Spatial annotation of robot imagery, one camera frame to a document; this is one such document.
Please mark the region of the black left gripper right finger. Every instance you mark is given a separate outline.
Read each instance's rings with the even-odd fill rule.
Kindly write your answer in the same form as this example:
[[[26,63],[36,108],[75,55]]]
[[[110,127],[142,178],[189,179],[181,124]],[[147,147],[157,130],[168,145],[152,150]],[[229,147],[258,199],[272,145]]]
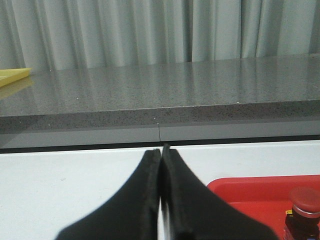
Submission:
[[[159,189],[170,240],[276,240],[266,225],[239,212],[210,191],[176,149],[164,145]]]

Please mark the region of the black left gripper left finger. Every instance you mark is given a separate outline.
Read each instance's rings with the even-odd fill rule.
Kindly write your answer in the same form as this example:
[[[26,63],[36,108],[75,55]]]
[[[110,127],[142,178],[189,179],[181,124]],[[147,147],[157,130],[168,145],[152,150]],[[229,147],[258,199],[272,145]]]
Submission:
[[[64,228],[58,240],[156,240],[161,152],[147,150],[123,186],[98,209]]]

